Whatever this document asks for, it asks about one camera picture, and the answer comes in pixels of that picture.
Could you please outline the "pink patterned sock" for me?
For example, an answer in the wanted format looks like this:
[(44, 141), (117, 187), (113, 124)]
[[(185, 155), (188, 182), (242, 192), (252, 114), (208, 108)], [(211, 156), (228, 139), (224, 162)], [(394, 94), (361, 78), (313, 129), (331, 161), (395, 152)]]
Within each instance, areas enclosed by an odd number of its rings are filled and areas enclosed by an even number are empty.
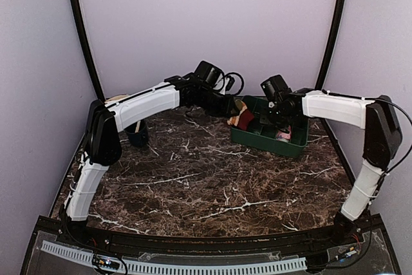
[(277, 141), (289, 143), (292, 138), (292, 128), (288, 126), (287, 128), (279, 129), (276, 132), (275, 139)]

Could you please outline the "green compartment tray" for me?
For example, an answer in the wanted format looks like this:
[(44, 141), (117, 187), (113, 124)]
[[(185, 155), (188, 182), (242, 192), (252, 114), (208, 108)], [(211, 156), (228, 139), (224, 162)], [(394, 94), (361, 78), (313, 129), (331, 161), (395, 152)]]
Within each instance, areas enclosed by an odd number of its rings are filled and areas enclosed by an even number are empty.
[(285, 142), (277, 139), (278, 130), (274, 125), (263, 125), (259, 121), (261, 113), (268, 106), (266, 99), (245, 95), (241, 100), (253, 113), (254, 119), (248, 124), (246, 131), (231, 127), (231, 141), (290, 158), (297, 158), (303, 152), (308, 143), (308, 119), (295, 121), (291, 125), (290, 140)]

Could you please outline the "beige striped sock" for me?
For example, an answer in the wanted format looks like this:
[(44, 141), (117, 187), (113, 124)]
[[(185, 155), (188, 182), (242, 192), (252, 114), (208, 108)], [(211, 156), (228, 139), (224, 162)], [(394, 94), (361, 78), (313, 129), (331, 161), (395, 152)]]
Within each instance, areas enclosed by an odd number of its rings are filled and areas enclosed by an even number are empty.
[(248, 129), (248, 125), (255, 119), (255, 116), (248, 109), (247, 105), (240, 99), (235, 100), (235, 107), (239, 109), (239, 115), (229, 118), (227, 124), (246, 131)]

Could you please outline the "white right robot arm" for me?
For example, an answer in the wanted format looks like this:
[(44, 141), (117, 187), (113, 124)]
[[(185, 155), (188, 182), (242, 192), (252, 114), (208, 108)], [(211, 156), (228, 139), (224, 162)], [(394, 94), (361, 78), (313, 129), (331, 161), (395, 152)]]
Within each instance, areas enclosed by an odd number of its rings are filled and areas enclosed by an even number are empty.
[(302, 88), (292, 91), (281, 75), (261, 83), (268, 100), (267, 121), (286, 130), (298, 119), (319, 118), (355, 126), (364, 131), (362, 166), (339, 215), (357, 220), (376, 199), (385, 177), (394, 169), (402, 143), (396, 112), (402, 108), (388, 96), (376, 98), (343, 95), (326, 90)]

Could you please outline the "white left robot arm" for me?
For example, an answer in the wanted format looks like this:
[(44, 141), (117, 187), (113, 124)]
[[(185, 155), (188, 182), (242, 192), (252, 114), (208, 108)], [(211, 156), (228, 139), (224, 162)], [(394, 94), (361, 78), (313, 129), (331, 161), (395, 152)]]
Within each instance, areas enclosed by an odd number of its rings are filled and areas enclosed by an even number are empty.
[(237, 117), (243, 105), (227, 93), (231, 86), (230, 74), (201, 61), (194, 72), (169, 77), (148, 90), (107, 103), (93, 101), (79, 171), (61, 207), (61, 218), (71, 221), (65, 230), (66, 237), (77, 247), (91, 241), (90, 231), (79, 222), (87, 220), (101, 178), (122, 155), (120, 132), (147, 117), (182, 106), (200, 107), (213, 117)]

